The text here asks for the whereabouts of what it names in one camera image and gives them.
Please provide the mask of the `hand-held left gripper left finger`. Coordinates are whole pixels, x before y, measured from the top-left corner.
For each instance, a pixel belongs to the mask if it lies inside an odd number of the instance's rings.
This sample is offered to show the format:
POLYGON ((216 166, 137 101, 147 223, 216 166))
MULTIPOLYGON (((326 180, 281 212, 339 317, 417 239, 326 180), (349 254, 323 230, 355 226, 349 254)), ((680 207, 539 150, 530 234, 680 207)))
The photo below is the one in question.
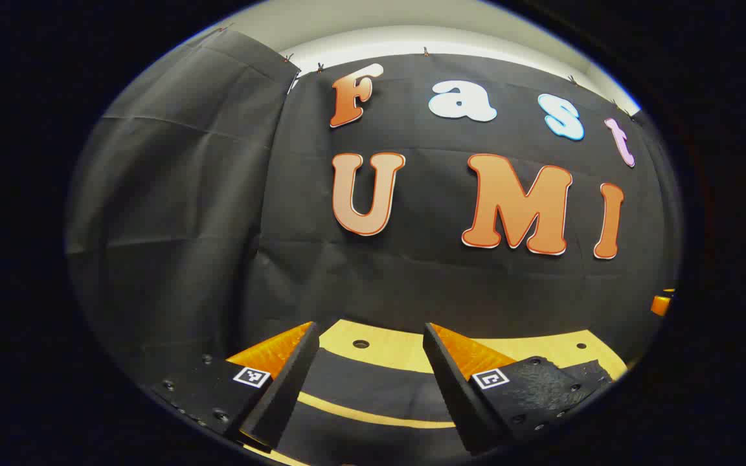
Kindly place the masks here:
POLYGON ((172 366, 151 391, 201 428, 264 453, 277 449, 319 350, 305 322, 225 358, 172 366))

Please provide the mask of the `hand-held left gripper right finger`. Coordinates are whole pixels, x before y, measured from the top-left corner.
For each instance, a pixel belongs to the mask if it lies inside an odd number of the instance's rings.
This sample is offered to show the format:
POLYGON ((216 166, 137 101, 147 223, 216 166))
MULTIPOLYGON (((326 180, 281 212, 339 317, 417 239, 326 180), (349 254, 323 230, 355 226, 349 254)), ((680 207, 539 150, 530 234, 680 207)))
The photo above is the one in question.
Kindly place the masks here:
POLYGON ((424 327, 427 360, 473 455, 557 430, 599 396, 598 361, 560 368, 543 356, 515 360, 433 322, 424 327))

